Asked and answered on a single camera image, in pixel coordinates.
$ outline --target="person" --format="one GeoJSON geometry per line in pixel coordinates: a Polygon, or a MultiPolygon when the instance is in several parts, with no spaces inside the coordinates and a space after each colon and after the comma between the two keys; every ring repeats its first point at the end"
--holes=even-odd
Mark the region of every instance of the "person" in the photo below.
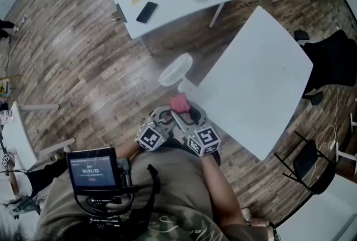
{"type": "Polygon", "coordinates": [[[33,198],[68,168],[65,158],[45,166],[42,170],[16,172],[16,175],[14,167],[14,160],[9,159],[7,172],[0,176],[0,203],[16,219],[19,214],[38,209],[34,206],[33,198]]]}
{"type": "MultiPolygon", "coordinates": [[[[146,205],[152,189],[151,164],[161,180],[160,193],[147,230],[135,240],[265,241],[268,230],[247,226],[237,197],[213,155],[197,157],[166,141],[152,152],[140,151],[134,141],[116,149],[131,159],[132,181],[142,186],[132,209],[146,205]]],[[[54,179],[36,228],[40,241],[89,241],[89,216],[74,199],[69,173],[54,179]]],[[[114,241],[105,230],[100,240],[114,241]]]]}
{"type": "Polygon", "coordinates": [[[8,42],[10,44],[11,36],[8,32],[4,31],[3,29],[13,29],[13,31],[16,33],[18,31],[18,26],[16,26],[14,23],[10,21],[2,21],[0,20],[0,38],[7,38],[8,42]]]}

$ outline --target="pink sponge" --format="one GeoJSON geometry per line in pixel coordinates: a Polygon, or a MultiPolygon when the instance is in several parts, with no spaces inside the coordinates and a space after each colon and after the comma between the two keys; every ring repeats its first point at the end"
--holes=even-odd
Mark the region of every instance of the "pink sponge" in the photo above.
{"type": "Polygon", "coordinates": [[[181,93],[170,98],[171,109],[177,113],[188,113],[191,105],[187,102],[186,94],[181,93]]]}

